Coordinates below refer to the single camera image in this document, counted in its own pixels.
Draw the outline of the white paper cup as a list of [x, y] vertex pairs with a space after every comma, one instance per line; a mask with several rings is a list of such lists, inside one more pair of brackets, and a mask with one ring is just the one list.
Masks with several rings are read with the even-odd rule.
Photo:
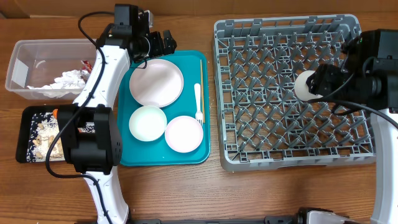
[[309, 92], [308, 85], [306, 84], [307, 79], [315, 73], [314, 70], [307, 70], [302, 72], [295, 81], [294, 92], [297, 98], [301, 101], [308, 101], [321, 98], [322, 95], [314, 95]]

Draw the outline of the large white plate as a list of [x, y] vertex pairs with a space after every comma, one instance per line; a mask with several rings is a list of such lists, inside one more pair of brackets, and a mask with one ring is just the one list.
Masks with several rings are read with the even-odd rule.
[[181, 95], [184, 87], [182, 71], [172, 62], [153, 59], [136, 68], [129, 80], [132, 97], [142, 106], [163, 108]]

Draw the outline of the red snack wrapper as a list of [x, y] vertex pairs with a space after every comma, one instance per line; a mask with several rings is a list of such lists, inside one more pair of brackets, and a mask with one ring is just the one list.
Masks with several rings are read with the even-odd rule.
[[82, 70], [85, 70], [88, 73], [91, 73], [91, 71], [93, 69], [91, 63], [88, 60], [82, 60], [81, 63], [83, 65]]

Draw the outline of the white bowl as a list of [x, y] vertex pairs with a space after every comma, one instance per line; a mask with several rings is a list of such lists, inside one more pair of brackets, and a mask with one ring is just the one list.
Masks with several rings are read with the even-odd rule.
[[156, 106], [141, 106], [129, 119], [129, 130], [138, 140], [155, 141], [163, 135], [167, 126], [165, 113]]

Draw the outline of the white napkin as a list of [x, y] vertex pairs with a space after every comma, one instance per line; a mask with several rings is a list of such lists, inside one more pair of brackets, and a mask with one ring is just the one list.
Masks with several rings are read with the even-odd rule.
[[61, 77], [54, 78], [54, 82], [42, 87], [27, 86], [30, 90], [45, 90], [42, 91], [44, 96], [49, 98], [61, 98], [68, 94], [67, 91], [62, 90], [77, 90], [85, 87], [85, 80], [79, 70], [71, 70], [63, 72]]

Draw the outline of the orange carrot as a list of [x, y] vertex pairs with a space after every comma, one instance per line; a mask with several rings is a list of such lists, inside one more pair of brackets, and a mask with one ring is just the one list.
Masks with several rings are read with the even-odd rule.
[[54, 116], [55, 118], [57, 118], [58, 109], [54, 109], [54, 110], [52, 111], [52, 113], [53, 113], [53, 116]]

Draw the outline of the peanuts and rice leftovers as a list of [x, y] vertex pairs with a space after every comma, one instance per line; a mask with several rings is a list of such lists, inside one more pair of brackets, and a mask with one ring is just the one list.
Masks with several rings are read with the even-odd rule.
[[54, 112], [35, 113], [30, 122], [27, 162], [44, 162], [48, 149], [59, 132]]

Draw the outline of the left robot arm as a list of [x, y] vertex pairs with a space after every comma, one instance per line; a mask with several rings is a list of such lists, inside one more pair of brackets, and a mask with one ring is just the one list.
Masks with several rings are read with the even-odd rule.
[[60, 142], [66, 163], [74, 174], [57, 174], [45, 160], [49, 174], [61, 179], [86, 181], [97, 210], [97, 223], [132, 223], [118, 177], [123, 143], [113, 106], [123, 76], [135, 64], [147, 68], [147, 61], [173, 54], [177, 43], [169, 30], [150, 31], [152, 14], [131, 4], [116, 4], [114, 21], [100, 37], [95, 65], [83, 91], [69, 105], [57, 111]]

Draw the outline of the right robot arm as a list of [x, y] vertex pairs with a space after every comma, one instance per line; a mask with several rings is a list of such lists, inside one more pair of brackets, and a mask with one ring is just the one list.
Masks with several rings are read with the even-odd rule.
[[397, 223], [397, 31], [362, 32], [343, 45], [342, 66], [321, 64], [295, 81], [298, 99], [334, 103], [371, 115], [376, 143], [376, 199], [371, 223]]

